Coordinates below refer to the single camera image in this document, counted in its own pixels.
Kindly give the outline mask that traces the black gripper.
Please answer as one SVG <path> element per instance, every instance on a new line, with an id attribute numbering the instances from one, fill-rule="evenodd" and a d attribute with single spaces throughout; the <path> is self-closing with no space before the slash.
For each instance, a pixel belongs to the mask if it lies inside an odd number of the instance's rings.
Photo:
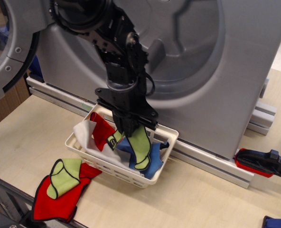
<path id="1" fill-rule="evenodd" d="M 146 100 L 146 82 L 136 82 L 127 88 L 118 85 L 97 88 L 95 94 L 98 104 L 112 111 L 117 130 L 127 137 L 132 137 L 140 125 L 152 130 L 157 128 L 159 115 Z"/>

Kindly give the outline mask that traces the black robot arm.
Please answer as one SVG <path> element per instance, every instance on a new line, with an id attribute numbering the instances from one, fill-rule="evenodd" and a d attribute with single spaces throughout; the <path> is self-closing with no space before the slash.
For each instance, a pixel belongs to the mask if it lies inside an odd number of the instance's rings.
<path id="1" fill-rule="evenodd" d="M 146 73 L 148 53 L 123 9 L 111 0 L 52 0 L 53 20 L 64 31 L 92 43 L 107 71 L 107 87 L 97 88 L 98 104 L 112 111 L 119 132 L 130 137 L 143 125 L 155 130 L 158 113 L 146 98 L 155 91 Z"/>

